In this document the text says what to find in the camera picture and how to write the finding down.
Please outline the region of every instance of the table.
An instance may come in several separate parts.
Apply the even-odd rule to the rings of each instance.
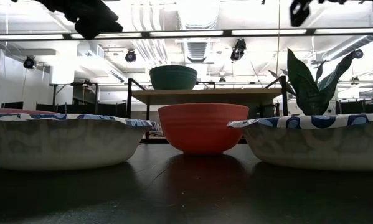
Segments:
[[[215,89],[215,90],[141,90],[132,96],[145,104],[174,105],[180,103],[251,103],[272,101],[281,88]]]
[[[373,224],[373,172],[271,166],[246,144],[205,157],[140,145],[102,169],[0,170],[0,223]]]

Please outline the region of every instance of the wooden shelf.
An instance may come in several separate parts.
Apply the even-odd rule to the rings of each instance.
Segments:
[[[281,95],[281,88],[216,89],[216,90],[143,90],[132,96],[150,105],[179,103],[265,103]]]

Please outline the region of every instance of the red bowl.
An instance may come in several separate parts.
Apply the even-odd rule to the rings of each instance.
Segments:
[[[242,138],[229,121],[246,120],[248,108],[225,103],[188,103],[158,109],[167,141],[185,154],[218,154]]]

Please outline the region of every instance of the green bowl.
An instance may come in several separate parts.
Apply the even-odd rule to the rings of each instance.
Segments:
[[[163,65],[149,74],[155,90],[192,90],[197,80],[197,71],[182,65]]]

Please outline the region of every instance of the white paper bowl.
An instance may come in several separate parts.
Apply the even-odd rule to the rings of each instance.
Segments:
[[[373,114],[233,121],[262,161],[304,169],[373,170]]]
[[[0,114],[0,168],[76,170],[128,160],[153,121],[87,114]]]

